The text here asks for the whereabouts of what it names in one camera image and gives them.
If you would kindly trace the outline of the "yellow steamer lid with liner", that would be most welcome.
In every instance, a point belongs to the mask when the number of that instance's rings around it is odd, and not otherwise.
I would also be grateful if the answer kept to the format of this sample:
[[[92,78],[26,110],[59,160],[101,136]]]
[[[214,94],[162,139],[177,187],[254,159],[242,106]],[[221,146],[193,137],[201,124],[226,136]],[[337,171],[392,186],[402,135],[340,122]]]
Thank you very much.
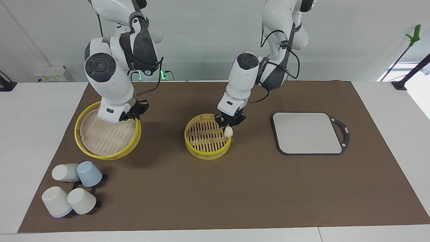
[[[141,139],[138,119],[112,124],[98,118],[100,102],[86,107],[74,125],[74,139],[79,149],[92,158],[117,160],[131,153]]]

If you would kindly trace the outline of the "yellow bamboo steamer base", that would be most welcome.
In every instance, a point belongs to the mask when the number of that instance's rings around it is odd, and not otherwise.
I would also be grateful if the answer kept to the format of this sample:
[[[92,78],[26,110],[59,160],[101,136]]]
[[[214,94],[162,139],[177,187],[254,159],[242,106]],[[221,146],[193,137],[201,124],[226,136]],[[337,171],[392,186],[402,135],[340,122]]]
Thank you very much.
[[[194,157],[212,161],[221,158],[229,150],[232,139],[216,123],[214,114],[200,114],[189,120],[184,129],[187,150]]]

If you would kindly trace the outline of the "light blue cup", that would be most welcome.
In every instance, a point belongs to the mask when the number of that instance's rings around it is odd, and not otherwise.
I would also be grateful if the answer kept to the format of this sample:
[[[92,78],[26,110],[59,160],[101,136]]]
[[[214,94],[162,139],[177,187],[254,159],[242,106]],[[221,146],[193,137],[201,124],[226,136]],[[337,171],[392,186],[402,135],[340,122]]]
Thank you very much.
[[[78,164],[77,174],[84,187],[93,187],[103,178],[102,172],[91,161]]]

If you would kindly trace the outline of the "brown table mat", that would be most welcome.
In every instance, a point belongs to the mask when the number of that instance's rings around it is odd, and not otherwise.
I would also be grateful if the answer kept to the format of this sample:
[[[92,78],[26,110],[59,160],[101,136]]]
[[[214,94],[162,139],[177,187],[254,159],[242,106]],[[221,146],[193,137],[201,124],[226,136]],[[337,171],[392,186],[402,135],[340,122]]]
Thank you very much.
[[[115,161],[91,159],[74,140],[80,112],[99,100],[88,86],[18,232],[256,229],[430,224],[398,162],[354,86],[346,81],[289,81],[246,106],[227,153],[203,161],[186,148],[193,117],[215,113],[226,83],[162,83],[146,95],[142,138]],[[271,117],[277,112],[324,112],[346,125],[340,155],[283,155]],[[91,160],[108,175],[96,194],[100,208],[53,218],[41,196],[58,164]]]

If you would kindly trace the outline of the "grey cutting board black rim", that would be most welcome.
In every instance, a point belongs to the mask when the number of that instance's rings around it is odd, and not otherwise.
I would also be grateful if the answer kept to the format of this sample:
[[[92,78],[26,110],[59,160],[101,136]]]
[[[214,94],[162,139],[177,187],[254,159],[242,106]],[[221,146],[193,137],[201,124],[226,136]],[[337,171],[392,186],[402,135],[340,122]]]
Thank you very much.
[[[323,112],[277,112],[271,123],[284,155],[340,155],[350,142],[348,128]]]

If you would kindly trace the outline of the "white cup lying sideways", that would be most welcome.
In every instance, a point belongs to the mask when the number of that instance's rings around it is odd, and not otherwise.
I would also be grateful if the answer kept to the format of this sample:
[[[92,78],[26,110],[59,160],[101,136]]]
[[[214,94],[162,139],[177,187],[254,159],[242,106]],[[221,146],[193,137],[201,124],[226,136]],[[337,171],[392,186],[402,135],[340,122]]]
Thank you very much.
[[[59,164],[52,169],[52,178],[67,183],[79,182],[80,177],[77,173],[78,165],[77,163]]]

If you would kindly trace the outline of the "white box with yellow labels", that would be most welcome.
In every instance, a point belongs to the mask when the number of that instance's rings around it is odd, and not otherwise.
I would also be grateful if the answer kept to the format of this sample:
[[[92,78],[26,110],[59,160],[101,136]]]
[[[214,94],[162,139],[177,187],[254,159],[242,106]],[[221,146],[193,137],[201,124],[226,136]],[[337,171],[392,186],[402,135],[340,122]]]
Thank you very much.
[[[73,82],[74,79],[64,65],[55,65],[34,72],[37,82]]]

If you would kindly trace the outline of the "black cup rack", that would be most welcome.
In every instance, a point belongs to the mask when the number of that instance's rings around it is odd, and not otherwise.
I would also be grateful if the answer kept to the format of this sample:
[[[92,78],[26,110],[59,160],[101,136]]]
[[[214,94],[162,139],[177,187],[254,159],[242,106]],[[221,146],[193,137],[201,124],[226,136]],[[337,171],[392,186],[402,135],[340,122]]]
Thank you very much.
[[[108,179],[109,179],[108,174],[103,173],[101,181],[98,184],[96,184],[92,187],[85,187],[85,188],[90,189],[89,192],[96,197],[95,208],[100,208],[102,206],[102,201],[97,197],[97,189],[103,187],[106,184],[106,181]],[[81,181],[77,181],[77,182],[73,183],[72,189],[76,189],[76,188],[80,188],[80,187],[83,187],[83,184]]]

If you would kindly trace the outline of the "plain white cup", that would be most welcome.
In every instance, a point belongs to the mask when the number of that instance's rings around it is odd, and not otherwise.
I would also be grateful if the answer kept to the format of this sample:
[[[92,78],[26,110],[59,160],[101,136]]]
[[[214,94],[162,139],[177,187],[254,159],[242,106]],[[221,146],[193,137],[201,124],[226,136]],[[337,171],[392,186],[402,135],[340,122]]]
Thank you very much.
[[[76,188],[67,195],[71,208],[79,215],[89,213],[96,205],[97,199],[83,188]]]

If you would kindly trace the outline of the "white cup with blue rim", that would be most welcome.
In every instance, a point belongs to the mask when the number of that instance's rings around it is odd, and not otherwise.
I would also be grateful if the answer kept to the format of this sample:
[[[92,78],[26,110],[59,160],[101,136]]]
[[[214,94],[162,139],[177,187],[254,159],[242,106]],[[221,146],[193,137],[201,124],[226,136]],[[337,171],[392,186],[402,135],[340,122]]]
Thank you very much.
[[[61,218],[72,211],[67,196],[68,194],[63,188],[54,186],[44,191],[41,199],[52,217]]]

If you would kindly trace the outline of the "black stand with pole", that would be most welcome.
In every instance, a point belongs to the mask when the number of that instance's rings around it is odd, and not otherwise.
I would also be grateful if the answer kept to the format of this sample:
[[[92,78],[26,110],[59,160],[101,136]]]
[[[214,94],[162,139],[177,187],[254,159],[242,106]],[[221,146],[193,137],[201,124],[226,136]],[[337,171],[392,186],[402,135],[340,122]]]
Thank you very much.
[[[401,81],[392,81],[391,84],[396,90],[407,90],[405,88],[406,82],[412,78],[415,74],[421,71],[425,66],[430,63],[430,53],[422,59],[407,75],[405,75]]]

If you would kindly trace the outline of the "green-tipped grey pole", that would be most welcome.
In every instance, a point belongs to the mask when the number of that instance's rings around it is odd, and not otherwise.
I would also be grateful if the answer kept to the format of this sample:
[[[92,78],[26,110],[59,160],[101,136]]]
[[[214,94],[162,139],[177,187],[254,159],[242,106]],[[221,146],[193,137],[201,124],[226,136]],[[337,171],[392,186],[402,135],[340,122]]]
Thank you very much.
[[[413,35],[405,34],[409,38],[410,43],[408,44],[407,48],[402,52],[402,54],[396,59],[396,61],[390,66],[390,68],[387,70],[387,72],[385,73],[385,75],[379,80],[380,82],[382,82],[387,77],[387,75],[389,75],[389,73],[393,70],[393,68],[397,65],[397,63],[401,60],[401,58],[404,57],[404,55],[407,53],[407,51],[416,42],[418,42],[421,39],[420,38],[420,31],[421,31],[421,24],[418,24],[414,28]]]

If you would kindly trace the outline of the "black clamp mount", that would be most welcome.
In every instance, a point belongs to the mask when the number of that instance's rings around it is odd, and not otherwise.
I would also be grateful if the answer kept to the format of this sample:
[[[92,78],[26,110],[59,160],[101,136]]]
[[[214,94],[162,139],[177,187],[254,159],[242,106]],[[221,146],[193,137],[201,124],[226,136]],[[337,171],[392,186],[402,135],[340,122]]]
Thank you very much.
[[[12,81],[8,75],[0,71],[0,92],[11,92],[16,85],[17,82]]]

